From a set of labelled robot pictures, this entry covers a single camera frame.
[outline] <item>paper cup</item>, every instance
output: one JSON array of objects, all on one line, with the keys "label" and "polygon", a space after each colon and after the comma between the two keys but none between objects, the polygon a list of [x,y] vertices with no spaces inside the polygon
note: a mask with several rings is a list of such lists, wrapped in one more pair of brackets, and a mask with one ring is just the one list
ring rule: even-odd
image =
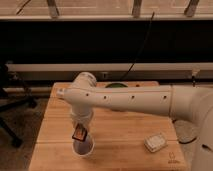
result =
[{"label": "paper cup", "polygon": [[73,151],[80,157],[89,156],[94,149],[94,141],[92,137],[88,134],[84,142],[74,140],[73,141]]}]

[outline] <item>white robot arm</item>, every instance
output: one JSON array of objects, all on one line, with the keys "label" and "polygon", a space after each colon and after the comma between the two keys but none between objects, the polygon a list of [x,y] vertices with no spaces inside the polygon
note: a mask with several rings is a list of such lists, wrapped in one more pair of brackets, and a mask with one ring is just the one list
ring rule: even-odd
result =
[{"label": "white robot arm", "polygon": [[213,170],[213,90],[189,86],[98,88],[96,78],[81,73],[59,98],[72,104],[71,117],[85,128],[93,116],[93,107],[135,111],[183,119],[199,127],[192,171]]}]

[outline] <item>wooden table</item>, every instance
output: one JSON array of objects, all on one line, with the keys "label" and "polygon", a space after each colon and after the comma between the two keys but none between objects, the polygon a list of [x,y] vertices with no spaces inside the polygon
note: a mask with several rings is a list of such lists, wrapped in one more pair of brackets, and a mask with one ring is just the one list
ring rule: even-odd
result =
[{"label": "wooden table", "polygon": [[[129,86],[153,86],[157,82],[129,82]],[[91,135],[93,153],[81,158],[73,153],[70,106],[56,98],[55,83],[32,156],[30,171],[151,171],[186,170],[186,163],[169,118],[134,112],[94,108]],[[150,153],[143,140],[161,132],[168,146]]]}]

